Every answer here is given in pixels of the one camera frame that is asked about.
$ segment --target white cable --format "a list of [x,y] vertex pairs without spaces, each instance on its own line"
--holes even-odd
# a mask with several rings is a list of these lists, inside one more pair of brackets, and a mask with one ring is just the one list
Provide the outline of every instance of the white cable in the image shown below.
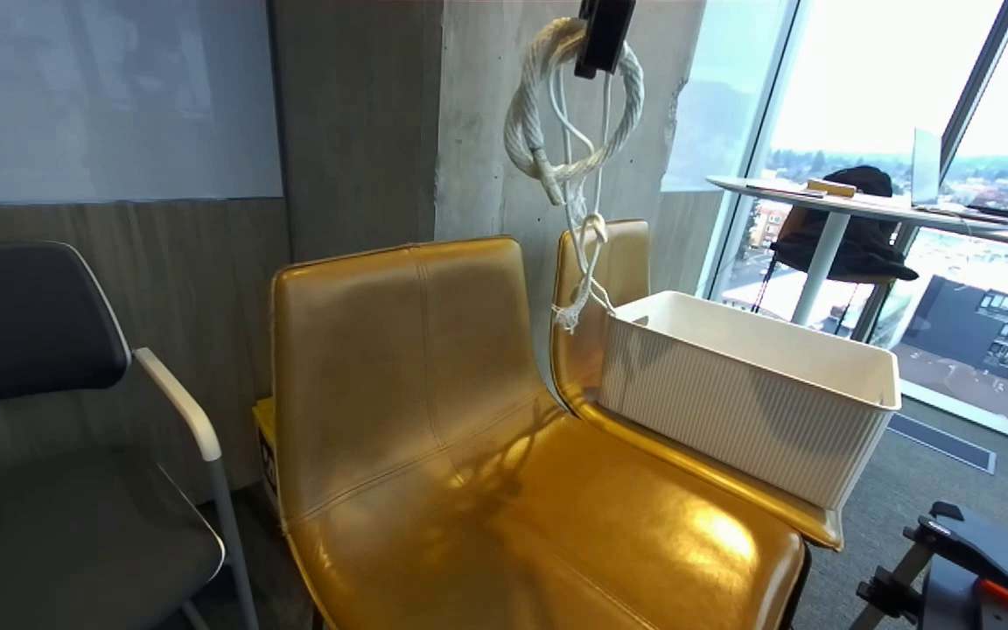
[[[600,244],[607,238],[606,216],[597,209],[600,163],[621,146],[621,139],[640,121],[640,110],[642,110],[642,66],[640,66],[635,51],[621,41],[614,69],[621,76],[626,106],[621,106],[621,115],[619,115],[611,136],[606,139],[607,76],[606,76],[606,92],[600,92],[600,139],[592,145],[570,121],[568,98],[560,89],[560,62],[570,62],[581,51],[585,27],[589,27],[589,20],[581,20],[581,17],[557,17],[536,34],[536,41],[526,51],[522,89],[514,92],[514,98],[508,106],[508,120],[505,120],[505,150],[508,150],[512,163],[542,183],[548,203],[563,209],[568,226],[570,226],[568,236],[574,241],[581,278],[577,278],[574,300],[568,309],[557,309],[557,327],[563,327],[568,334],[574,334],[589,300],[600,306],[606,313],[611,309],[606,288],[595,279]],[[548,101],[551,115],[568,128],[563,133],[563,163],[548,163],[544,133],[542,133],[542,101]],[[589,150],[581,162],[570,162],[570,136],[577,136]],[[585,174],[592,174],[592,173],[595,173],[595,199],[589,205],[585,203]]]

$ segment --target chair armrest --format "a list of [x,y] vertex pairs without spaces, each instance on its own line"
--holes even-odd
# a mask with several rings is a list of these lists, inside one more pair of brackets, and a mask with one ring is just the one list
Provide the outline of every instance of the chair armrest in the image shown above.
[[189,397],[189,387],[161,364],[161,356],[151,348],[135,348],[134,349],[135,364],[151,374],[151,381],[161,387],[161,397],[177,411],[177,415],[186,420],[196,451],[201,462],[217,462],[220,460],[220,437],[208,423],[208,415],[201,412],[201,407]]

